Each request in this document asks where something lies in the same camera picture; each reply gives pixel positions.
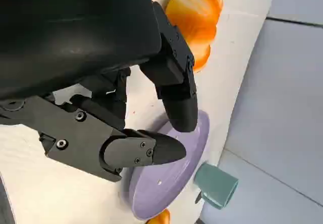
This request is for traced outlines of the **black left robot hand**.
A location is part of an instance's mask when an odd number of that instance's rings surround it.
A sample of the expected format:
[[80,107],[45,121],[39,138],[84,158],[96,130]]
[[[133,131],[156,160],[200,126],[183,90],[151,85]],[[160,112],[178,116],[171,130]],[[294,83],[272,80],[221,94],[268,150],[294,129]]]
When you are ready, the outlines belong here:
[[108,181],[186,156],[164,134],[125,127],[138,65],[173,128],[197,125],[194,56],[153,0],[1,0],[1,124],[39,133],[45,155]]

